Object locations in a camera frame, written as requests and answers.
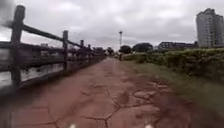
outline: street lamp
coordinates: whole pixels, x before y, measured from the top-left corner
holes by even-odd
[[[120,34],[120,47],[121,47],[121,45],[122,45],[122,34],[123,34],[123,32],[120,31],[119,34]]]

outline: white building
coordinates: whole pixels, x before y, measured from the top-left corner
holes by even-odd
[[[197,15],[196,22],[199,47],[224,46],[223,16],[217,15],[214,9],[206,9]]]

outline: green grass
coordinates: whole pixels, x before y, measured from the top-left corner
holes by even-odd
[[[214,110],[224,117],[224,84],[191,77],[151,63],[136,64],[134,62],[124,62],[124,64],[140,74],[168,81],[170,83],[169,86],[181,97]]]

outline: reddish paved path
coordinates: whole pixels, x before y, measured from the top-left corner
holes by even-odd
[[[167,86],[149,82],[143,88],[134,83],[118,61],[106,59],[56,86],[44,86],[32,102],[11,113],[11,128],[190,127],[187,109],[166,96],[156,96],[172,93]],[[165,117],[167,110],[174,112]]]

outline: railing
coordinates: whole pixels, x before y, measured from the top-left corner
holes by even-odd
[[[25,7],[17,6],[13,21],[8,21],[4,25],[5,27],[12,29],[11,41],[0,42],[1,49],[8,49],[10,51],[8,62],[1,62],[0,72],[11,72],[11,79],[14,87],[20,88],[27,84],[39,82],[49,76],[55,76],[55,74],[72,72],[98,62],[104,58],[103,52],[91,50],[90,45],[85,47],[84,40],[82,40],[80,44],[68,40],[68,31],[66,30],[63,31],[63,37],[58,37],[25,25],[23,23],[24,18]],[[50,48],[21,43],[22,31],[60,41],[63,43],[63,48]],[[68,44],[79,47],[79,49],[68,49]],[[41,55],[43,52],[50,55],[43,56]],[[50,73],[43,77],[38,77],[27,81],[21,80],[21,70],[52,64],[63,64],[63,71]]]

